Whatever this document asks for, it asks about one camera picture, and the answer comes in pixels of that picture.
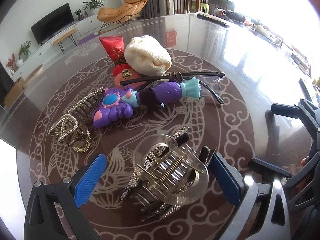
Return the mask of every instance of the brown leather chair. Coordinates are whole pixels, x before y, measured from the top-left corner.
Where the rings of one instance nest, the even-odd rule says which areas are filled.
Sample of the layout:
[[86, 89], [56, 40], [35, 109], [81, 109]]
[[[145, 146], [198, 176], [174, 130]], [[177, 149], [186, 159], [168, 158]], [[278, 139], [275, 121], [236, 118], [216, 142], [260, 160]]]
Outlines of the brown leather chair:
[[98, 12], [98, 20], [103, 22], [103, 25], [99, 33], [103, 33], [101, 30], [111, 23], [124, 25], [125, 22], [129, 22], [132, 16], [138, 14], [143, 9], [147, 1], [148, 0], [124, 0], [124, 4], [118, 9], [101, 8]]

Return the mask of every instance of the cream knit hat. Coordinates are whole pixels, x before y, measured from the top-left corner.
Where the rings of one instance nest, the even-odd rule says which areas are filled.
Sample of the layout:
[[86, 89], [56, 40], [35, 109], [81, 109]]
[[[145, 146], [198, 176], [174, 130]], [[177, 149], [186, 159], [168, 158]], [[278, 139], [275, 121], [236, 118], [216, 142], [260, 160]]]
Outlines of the cream knit hat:
[[146, 76], [163, 76], [171, 67], [171, 57], [153, 37], [144, 35], [132, 38], [124, 51], [127, 63]]

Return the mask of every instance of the red plastic packaging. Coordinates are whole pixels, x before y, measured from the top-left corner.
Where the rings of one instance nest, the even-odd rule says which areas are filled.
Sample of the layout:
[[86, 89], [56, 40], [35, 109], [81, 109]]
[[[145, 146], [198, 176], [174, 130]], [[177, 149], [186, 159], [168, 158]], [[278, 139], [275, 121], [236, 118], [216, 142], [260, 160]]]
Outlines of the red plastic packaging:
[[[130, 67], [123, 57], [124, 42], [122, 36], [107, 36], [99, 38], [101, 44], [106, 50], [111, 60], [116, 64], [113, 69], [113, 79], [116, 87], [120, 87], [123, 80], [140, 78], [141, 75]], [[131, 87], [137, 88], [144, 82], [130, 84]]]

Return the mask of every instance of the television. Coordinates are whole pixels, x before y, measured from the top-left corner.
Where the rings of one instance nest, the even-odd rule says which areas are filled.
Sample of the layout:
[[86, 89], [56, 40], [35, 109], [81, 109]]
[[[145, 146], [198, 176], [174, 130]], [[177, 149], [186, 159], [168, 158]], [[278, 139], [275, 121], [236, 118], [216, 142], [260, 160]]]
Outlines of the television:
[[31, 27], [31, 31], [38, 44], [40, 44], [73, 21], [74, 19], [70, 6], [66, 3], [43, 17]]

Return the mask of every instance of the metal screw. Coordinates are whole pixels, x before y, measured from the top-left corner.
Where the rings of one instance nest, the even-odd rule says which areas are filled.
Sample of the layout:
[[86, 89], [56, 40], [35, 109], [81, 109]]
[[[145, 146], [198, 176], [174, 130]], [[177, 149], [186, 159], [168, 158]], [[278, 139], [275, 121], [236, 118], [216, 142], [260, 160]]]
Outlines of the metal screw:
[[287, 179], [286, 179], [286, 178], [282, 178], [282, 179], [281, 179], [281, 184], [282, 184], [282, 185], [285, 185], [286, 183], [287, 183]]
[[65, 183], [65, 184], [68, 184], [70, 181], [71, 181], [71, 178], [70, 178], [70, 177], [65, 177], [65, 178], [63, 179], [63, 183]]
[[35, 187], [40, 187], [40, 186], [41, 186], [41, 181], [39, 181], [39, 180], [36, 181], [36, 182], [34, 183], [34, 186], [35, 186]]

